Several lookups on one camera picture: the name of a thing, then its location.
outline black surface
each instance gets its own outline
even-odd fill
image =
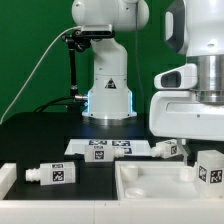
[[[144,119],[134,124],[105,127],[81,121],[69,113],[21,113],[0,127],[0,162],[16,162],[17,181],[10,200],[113,200],[116,199],[114,163],[85,164],[83,156],[64,157],[71,138],[144,139]],[[74,161],[77,183],[40,186],[25,181],[25,170],[40,163]]]

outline qr code sticker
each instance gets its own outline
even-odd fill
[[[171,147],[171,155],[175,155],[175,154],[177,154],[177,146],[176,145]]]
[[[112,141],[113,146],[130,146],[130,141]]]
[[[211,184],[222,183],[222,170],[212,170],[210,177]]]
[[[65,180],[64,171],[53,171],[53,182],[63,182]]]
[[[131,154],[132,154],[132,150],[131,150],[131,148],[124,148],[124,154],[129,154],[129,155],[131,155]]]
[[[202,166],[199,166],[199,178],[206,182],[207,178],[207,170],[203,168]]]
[[[95,151],[95,160],[104,160],[104,151]]]
[[[89,145],[107,145],[106,140],[90,140]]]

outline white container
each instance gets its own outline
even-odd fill
[[[39,169],[26,170],[26,181],[40,181],[40,185],[75,183],[75,164],[43,163]]]

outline white robot body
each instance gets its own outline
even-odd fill
[[[168,8],[166,41],[187,64],[155,78],[162,91],[151,102],[154,135],[224,140],[223,9],[223,0],[176,0]]]
[[[127,87],[127,52],[114,39],[92,41],[94,84],[88,92],[84,117],[125,119],[136,116],[132,110],[132,93]]]
[[[185,0],[187,57],[224,54],[224,1]]]

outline white connector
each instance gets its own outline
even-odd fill
[[[111,162],[114,158],[124,157],[124,149],[107,145],[87,145],[85,162]]]
[[[182,154],[177,146],[177,140],[171,139],[164,142],[156,143],[156,147],[151,149],[152,157],[161,157],[164,159]]]
[[[73,162],[40,164],[39,169],[26,170],[26,181],[40,181],[41,185],[75,183]]]

